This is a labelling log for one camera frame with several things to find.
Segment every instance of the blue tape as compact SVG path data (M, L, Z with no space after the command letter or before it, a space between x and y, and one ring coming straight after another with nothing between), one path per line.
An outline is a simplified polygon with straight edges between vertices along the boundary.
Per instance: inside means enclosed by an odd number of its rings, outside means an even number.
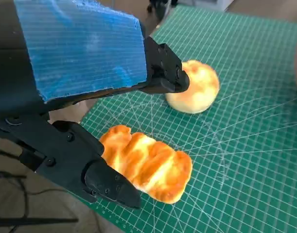
M140 22L93 0L15 0L45 102L146 81Z

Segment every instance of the grid lines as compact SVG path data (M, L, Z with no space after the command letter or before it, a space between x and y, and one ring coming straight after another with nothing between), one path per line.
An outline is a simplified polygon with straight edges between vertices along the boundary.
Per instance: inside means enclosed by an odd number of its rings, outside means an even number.
M132 233L297 232L297 24L178 6L153 38L217 71L213 105L189 115L133 92L99 99L81 123L97 138L124 124L185 151L191 180L174 205L142 193L141 210L90 207Z

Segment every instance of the bread roll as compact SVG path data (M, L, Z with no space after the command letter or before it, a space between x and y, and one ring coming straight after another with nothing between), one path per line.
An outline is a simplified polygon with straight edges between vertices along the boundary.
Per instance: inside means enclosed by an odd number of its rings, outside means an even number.
M110 128L100 142L107 164L136 189L164 203L180 200L192 173L188 154L174 151L143 133L131 134L131 129L124 125Z
M201 113L207 110L220 90L216 72L208 65L190 60L182 63L190 79L189 88L181 93L167 93L171 107L184 113Z

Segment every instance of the screw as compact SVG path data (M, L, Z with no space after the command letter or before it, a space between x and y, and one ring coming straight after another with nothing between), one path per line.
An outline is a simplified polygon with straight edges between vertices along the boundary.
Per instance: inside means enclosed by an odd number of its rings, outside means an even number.
M72 142L75 139L75 135L71 132L67 134L67 141Z
M54 166L56 164L55 158L51 157L46 160L46 166Z

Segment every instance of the toy bread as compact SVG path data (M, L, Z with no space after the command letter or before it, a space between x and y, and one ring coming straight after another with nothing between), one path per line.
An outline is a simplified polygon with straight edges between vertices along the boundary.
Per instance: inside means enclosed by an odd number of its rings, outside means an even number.
M136 189L152 198L172 204L180 200L191 178L192 160L163 142L117 125L101 138L102 157L125 176Z
M190 79L189 88L181 93L167 93L169 105L184 113L200 113L214 102L220 84L216 72L206 64L190 60L182 63L183 70Z

